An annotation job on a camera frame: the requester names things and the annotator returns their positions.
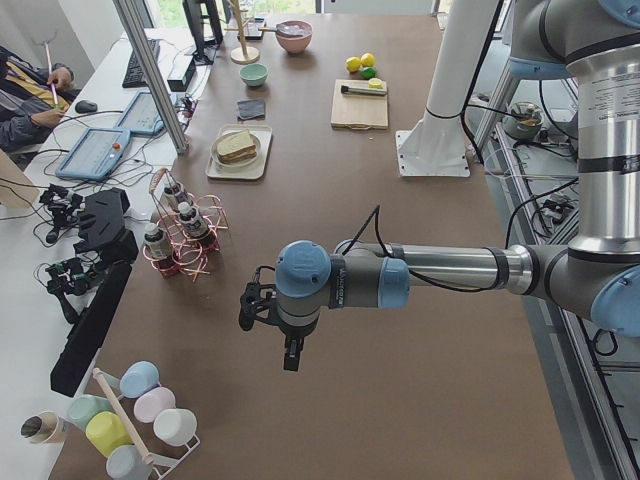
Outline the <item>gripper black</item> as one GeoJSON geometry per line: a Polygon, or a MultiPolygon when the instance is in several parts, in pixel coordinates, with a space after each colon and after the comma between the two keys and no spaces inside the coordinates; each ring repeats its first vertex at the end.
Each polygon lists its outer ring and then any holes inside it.
{"type": "Polygon", "coordinates": [[[282,321],[279,329],[285,335],[285,353],[283,368],[287,371],[297,371],[304,347],[304,339],[316,328],[316,321],[305,325],[290,325],[282,321]]]}

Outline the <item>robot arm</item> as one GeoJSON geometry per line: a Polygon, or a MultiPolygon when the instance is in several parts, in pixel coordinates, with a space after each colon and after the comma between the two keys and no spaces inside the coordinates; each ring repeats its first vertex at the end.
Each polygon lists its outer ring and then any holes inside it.
{"type": "Polygon", "coordinates": [[[511,46],[521,78],[578,83],[579,230],[566,245],[456,248],[349,241],[333,253],[284,247],[270,318],[298,368],[322,307],[400,308],[424,282],[464,293],[531,295],[599,328],[639,333],[639,5],[520,1],[511,46]]]}

